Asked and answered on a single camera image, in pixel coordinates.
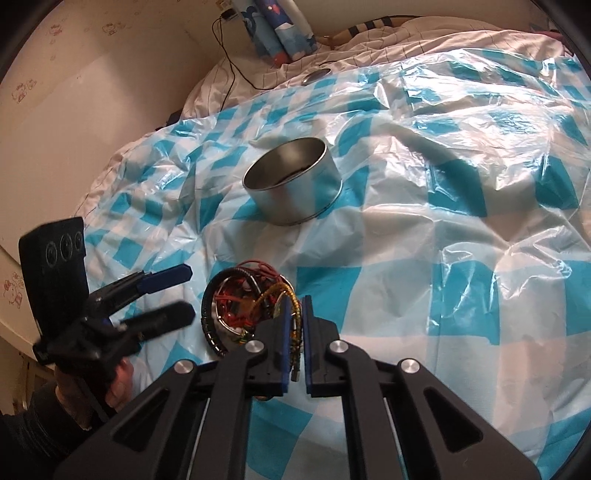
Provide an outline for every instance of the yellow wire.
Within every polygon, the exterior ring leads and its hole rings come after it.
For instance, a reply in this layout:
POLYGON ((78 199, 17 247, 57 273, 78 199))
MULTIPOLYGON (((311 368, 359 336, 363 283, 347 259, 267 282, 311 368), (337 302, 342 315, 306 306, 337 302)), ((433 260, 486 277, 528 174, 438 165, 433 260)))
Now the yellow wire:
POLYGON ((296 340, 296 348, 299 349, 301 345, 301 309, 300 309, 300 302, 297 300, 295 292, 291 289, 291 287, 287 283, 279 282, 271 287, 269 287, 265 292, 257 298, 256 302, 252 306, 251 312, 254 312, 255 309, 261 305, 261 303, 267 298, 269 295, 273 295, 278 291, 283 291, 291 300, 291 306, 295 313, 295 340, 296 340))

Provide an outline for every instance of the tangled wires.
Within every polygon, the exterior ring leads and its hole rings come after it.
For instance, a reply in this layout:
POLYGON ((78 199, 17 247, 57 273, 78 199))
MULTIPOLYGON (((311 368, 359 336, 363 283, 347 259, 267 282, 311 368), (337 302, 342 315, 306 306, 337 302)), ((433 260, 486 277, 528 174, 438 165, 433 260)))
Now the tangled wires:
POLYGON ((228 353, 227 344, 249 341, 258 323, 278 315, 281 300, 291 302, 290 333, 292 379, 300 369, 301 307, 285 277, 269 264, 247 260, 216 274, 205 289, 201 303, 201 326, 208 344, 218 356, 228 353))

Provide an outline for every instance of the camera lens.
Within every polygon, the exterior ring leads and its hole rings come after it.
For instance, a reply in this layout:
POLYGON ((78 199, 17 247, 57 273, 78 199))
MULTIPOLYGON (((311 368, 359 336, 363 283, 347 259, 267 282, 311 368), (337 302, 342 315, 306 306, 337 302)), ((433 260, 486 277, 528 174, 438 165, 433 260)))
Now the camera lens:
POLYGON ((74 248, 76 251, 80 251, 82 248, 82 232, 76 232, 74 236, 74 248))
POLYGON ((62 235, 60 240, 61 257, 64 260, 69 260, 72 256, 72 237, 69 233, 62 235))
POLYGON ((45 248, 45 260, 50 267, 57 263, 57 248, 55 243, 49 242, 45 248))

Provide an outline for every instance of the white wall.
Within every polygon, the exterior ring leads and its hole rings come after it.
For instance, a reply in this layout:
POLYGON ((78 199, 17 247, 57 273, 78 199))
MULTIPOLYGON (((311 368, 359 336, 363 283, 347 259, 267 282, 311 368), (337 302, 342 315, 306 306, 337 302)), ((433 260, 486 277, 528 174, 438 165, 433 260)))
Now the white wall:
POLYGON ((211 69, 202 1, 67 0, 35 30, 0 85, 0 245, 13 258, 211 69))
POLYGON ((21 267, 0 247, 0 337, 34 358, 33 344, 39 340, 31 314, 21 267))
POLYGON ((14 412, 12 394, 17 386, 22 359, 6 340, 0 338, 0 411, 5 414, 14 412))

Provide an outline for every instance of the round metal disc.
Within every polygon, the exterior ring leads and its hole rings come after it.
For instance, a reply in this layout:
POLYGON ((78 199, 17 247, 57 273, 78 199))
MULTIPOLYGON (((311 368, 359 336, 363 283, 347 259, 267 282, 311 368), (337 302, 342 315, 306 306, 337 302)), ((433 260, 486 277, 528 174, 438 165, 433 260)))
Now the round metal disc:
POLYGON ((178 374, 188 374, 193 370, 193 362, 191 360, 179 360, 174 364, 174 371, 178 374))
POLYGON ((331 69, 320 69, 315 70, 312 73, 309 73, 304 77, 301 81, 301 84, 305 87, 311 83, 314 83, 316 80, 320 80, 322 77, 328 75, 331 72, 331 69))
POLYGON ((244 346, 244 348, 246 348, 247 352, 258 353, 262 352, 262 350, 265 348, 265 344, 260 340, 251 340, 244 346))
POLYGON ((419 371, 421 365, 419 365, 419 363, 414 358, 407 358, 406 360, 402 361, 400 367, 402 368, 403 372, 415 374, 419 371))
POLYGON ((330 343, 329 348, 334 353, 345 353, 349 349, 349 344, 343 340, 334 340, 330 343))

